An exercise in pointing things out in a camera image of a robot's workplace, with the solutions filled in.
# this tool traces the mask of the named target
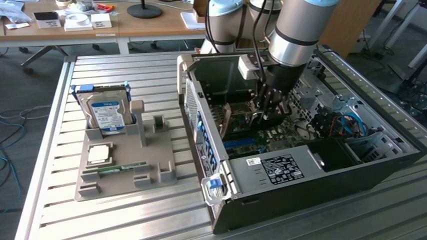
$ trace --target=table surface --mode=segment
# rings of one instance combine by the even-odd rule
[[[64,64],[17,229],[20,236],[28,226],[32,226],[29,239],[40,240],[403,240],[426,236],[426,158],[368,191],[212,235],[176,93],[176,57],[185,53],[191,52],[81,56]],[[352,80],[364,84],[358,77]],[[132,86],[132,99],[145,102],[144,117],[163,114],[168,120],[177,184],[76,202],[87,124],[69,86],[113,85],[124,81]]]
[[[189,30],[185,28],[180,13],[191,12],[191,10],[180,10],[163,5],[156,5],[163,10],[161,16],[152,19],[140,19],[132,17],[128,12],[128,6],[137,2],[103,2],[103,4],[113,5],[115,11],[119,13],[111,18],[111,28],[99,28],[84,31],[64,31],[64,27],[39,28],[33,21],[28,27],[19,29],[7,29],[4,24],[11,21],[5,18],[4,24],[0,22],[0,41],[21,41],[21,40],[57,40],[57,39],[84,39],[84,38],[111,38],[111,37],[132,37],[132,36],[171,36],[171,35],[197,35],[203,34],[203,30]],[[192,5],[180,2],[168,2],[168,5],[191,9]],[[24,13],[35,20],[35,12],[49,12],[63,9],[57,7],[55,0],[40,0],[39,2],[25,2]],[[64,17],[61,17],[61,26],[64,26]]]

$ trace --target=hard drive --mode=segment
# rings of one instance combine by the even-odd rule
[[[129,108],[129,84],[125,82],[115,86],[73,85],[71,89],[88,128],[99,128],[103,135],[124,133],[125,125],[135,122]]]

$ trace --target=tape roll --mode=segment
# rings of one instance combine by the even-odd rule
[[[56,0],[55,2],[59,7],[68,7],[68,5],[73,2],[73,0],[68,0],[68,1]]]
[[[84,26],[89,23],[89,18],[83,13],[73,13],[65,16],[65,21],[73,22],[75,24]]]

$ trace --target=metal grating table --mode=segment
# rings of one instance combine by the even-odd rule
[[[426,236],[424,158],[370,191],[212,235],[177,102],[176,58],[184,53],[83,56],[64,63],[16,239],[344,240]],[[132,86],[132,99],[144,100],[144,116],[164,114],[169,121],[179,181],[168,187],[75,202],[85,120],[69,86],[124,81]]]

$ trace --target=lamp base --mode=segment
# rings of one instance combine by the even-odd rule
[[[152,19],[161,15],[163,11],[153,5],[147,5],[143,8],[141,4],[132,5],[127,8],[127,13],[139,19]]]

